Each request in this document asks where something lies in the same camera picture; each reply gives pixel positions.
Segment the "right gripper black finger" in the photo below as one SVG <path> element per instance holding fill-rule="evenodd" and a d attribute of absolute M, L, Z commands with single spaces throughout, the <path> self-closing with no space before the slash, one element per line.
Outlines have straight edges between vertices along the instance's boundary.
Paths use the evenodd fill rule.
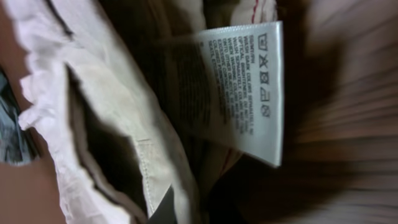
<path fill-rule="evenodd" d="M 172 187 L 169 187 L 158 208 L 148 219 L 147 224 L 177 224 Z"/>

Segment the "beige khaki shorts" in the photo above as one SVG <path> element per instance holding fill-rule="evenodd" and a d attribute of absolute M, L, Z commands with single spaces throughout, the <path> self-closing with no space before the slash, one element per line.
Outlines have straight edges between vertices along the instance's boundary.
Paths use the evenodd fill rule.
<path fill-rule="evenodd" d="M 67 223 L 177 223 L 243 155 L 277 167 L 283 24 L 275 1 L 4 1 L 29 74 L 19 126 L 53 159 Z"/>

